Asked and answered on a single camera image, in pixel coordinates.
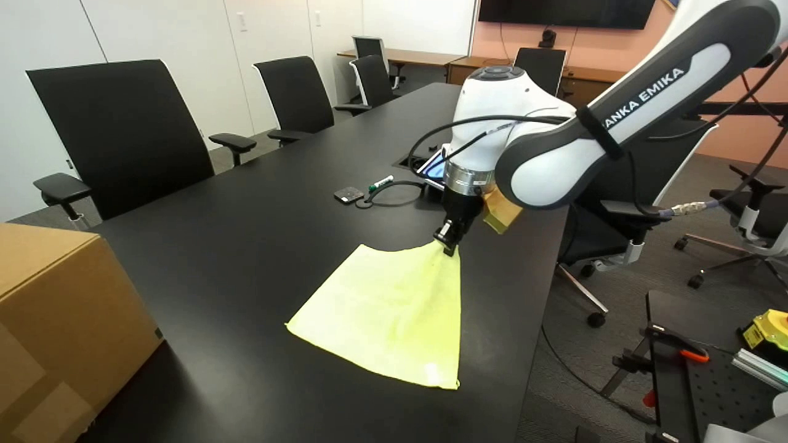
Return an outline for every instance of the floor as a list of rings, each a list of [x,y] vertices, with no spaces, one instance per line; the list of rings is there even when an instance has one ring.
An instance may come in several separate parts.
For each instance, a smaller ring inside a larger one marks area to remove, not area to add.
[[[435,71],[414,71],[404,83],[404,91],[430,78],[435,78]],[[276,151],[276,143],[265,137],[259,139],[262,143],[252,154],[265,154]],[[228,169],[231,164],[228,154],[222,151],[214,151],[211,159],[217,171]],[[711,186],[729,185],[733,185],[733,176],[727,171],[727,162],[713,157],[695,157],[672,185],[664,203],[705,200]],[[89,224],[98,224],[97,208],[89,201],[79,208],[87,213]],[[41,208],[21,217],[19,222],[72,227],[58,208]],[[727,239],[733,244],[739,240],[721,212],[681,217],[658,227],[635,265],[611,269],[587,280],[587,286],[611,307],[609,322],[601,329],[587,324],[590,307],[561,275],[557,275],[544,315],[544,336],[539,340],[526,399],[523,404],[523,441],[568,443],[573,441],[579,425],[593,431],[603,443],[643,441],[653,424],[633,418],[590,388],[601,388],[614,375],[611,359],[616,354],[637,345],[637,328],[644,324],[644,290],[658,287],[710,303],[713,303],[713,296],[721,292],[774,296],[777,290],[765,272],[747,271],[713,275],[702,290],[686,287],[686,277],[699,265],[727,261],[729,254],[705,245],[674,250],[672,244],[684,231],[699,231],[705,235]],[[627,376],[614,399],[643,415],[653,415],[649,409],[640,407],[640,395],[648,391],[648,376]]]

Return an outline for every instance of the conference table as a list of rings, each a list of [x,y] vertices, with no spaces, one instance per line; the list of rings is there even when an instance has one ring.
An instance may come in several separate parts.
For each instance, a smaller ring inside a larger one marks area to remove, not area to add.
[[[168,343],[84,441],[523,441],[567,212],[523,217],[502,235],[478,222],[461,244],[457,391],[369,375],[284,328],[359,244],[434,239],[444,212],[430,201],[355,208],[332,191],[409,176],[399,159],[451,120],[456,98],[430,83],[101,224]]]

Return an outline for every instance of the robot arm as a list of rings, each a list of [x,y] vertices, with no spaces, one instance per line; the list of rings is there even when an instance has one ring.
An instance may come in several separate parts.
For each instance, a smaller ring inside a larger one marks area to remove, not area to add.
[[[507,143],[457,154],[446,176],[447,200],[440,231],[447,233],[439,231],[439,239],[451,254],[478,213],[468,219],[471,212],[456,212],[456,200],[478,200],[478,189],[457,186],[456,176],[483,176],[494,169],[497,186],[513,201],[526,208],[561,207],[589,185],[606,157],[621,154],[621,146],[640,131],[664,114],[699,106],[785,40],[788,0],[684,0],[658,47],[589,109],[579,109],[561,126],[518,126],[507,132]]]

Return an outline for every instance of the television screen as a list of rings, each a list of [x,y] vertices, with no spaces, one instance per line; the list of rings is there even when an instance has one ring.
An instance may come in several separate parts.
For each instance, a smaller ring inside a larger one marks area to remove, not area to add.
[[[483,0],[481,21],[640,29],[656,0]]]

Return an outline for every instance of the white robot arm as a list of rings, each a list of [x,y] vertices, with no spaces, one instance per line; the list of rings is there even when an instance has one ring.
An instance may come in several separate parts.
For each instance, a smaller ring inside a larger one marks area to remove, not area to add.
[[[478,195],[489,171],[502,195],[526,208],[572,201],[609,157],[624,152],[621,146],[664,114],[699,106],[785,40],[788,0],[684,0],[656,48],[587,109],[572,110],[548,94],[544,94],[547,98],[529,94],[523,100],[519,94],[519,109],[507,103],[494,114],[568,116],[568,120],[558,126],[519,122],[504,132],[507,143],[489,137],[484,146],[456,154],[446,169],[446,222],[439,239],[447,254],[462,239],[481,212]],[[471,106],[462,103],[481,96],[473,96],[476,88],[494,88],[494,82],[513,87],[518,78],[513,73],[509,78],[497,75],[481,71],[468,78],[456,119],[462,114],[483,116],[478,109],[465,110]]]

